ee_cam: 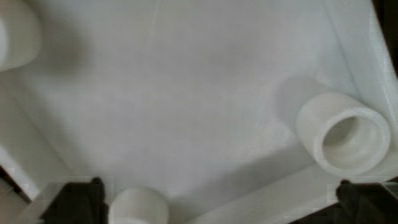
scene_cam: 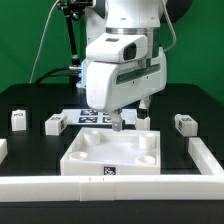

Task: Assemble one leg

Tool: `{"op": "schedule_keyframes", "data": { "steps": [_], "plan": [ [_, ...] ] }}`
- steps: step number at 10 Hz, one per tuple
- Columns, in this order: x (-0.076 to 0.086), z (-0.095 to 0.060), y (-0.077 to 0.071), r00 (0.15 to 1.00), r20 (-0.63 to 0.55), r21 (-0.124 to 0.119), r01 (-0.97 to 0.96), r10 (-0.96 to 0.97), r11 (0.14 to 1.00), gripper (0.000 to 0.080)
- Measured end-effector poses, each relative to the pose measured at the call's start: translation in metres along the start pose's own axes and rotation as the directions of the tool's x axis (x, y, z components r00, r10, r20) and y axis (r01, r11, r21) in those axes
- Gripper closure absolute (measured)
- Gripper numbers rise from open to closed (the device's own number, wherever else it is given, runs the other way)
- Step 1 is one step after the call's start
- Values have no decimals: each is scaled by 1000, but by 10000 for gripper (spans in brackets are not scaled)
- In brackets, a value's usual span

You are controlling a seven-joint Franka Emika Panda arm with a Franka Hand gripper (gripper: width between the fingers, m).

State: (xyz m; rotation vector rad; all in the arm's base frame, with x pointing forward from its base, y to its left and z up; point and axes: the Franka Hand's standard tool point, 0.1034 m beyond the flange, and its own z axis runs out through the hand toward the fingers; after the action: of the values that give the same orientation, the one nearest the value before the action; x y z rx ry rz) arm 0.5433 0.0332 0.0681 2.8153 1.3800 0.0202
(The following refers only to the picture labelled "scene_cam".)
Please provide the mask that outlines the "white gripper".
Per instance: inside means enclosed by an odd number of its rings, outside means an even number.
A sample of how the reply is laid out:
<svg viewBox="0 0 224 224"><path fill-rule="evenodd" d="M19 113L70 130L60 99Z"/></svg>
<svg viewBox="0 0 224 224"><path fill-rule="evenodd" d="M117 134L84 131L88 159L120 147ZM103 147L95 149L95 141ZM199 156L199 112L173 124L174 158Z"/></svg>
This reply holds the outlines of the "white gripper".
<svg viewBox="0 0 224 224"><path fill-rule="evenodd" d="M162 49L149 67L136 70L136 65L136 61L124 64L91 62L87 68L87 104L96 111L114 111L110 118L112 129L117 132L123 129L124 122L121 112L115 110L141 99L137 117L145 119L149 116L150 95L166 85L166 57Z"/></svg>

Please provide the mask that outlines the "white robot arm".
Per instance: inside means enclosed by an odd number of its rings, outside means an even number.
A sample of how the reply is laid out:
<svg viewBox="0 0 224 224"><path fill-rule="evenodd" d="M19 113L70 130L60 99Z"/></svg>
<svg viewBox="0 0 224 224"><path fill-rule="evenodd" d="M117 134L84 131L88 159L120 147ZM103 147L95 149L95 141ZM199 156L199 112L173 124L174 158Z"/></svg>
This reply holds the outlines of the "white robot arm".
<svg viewBox="0 0 224 224"><path fill-rule="evenodd" d="M88 106L120 131L122 108L138 101L138 128L149 127L151 96L167 82L160 25L178 21L193 0L93 0L86 9L86 58L81 85Z"/></svg>

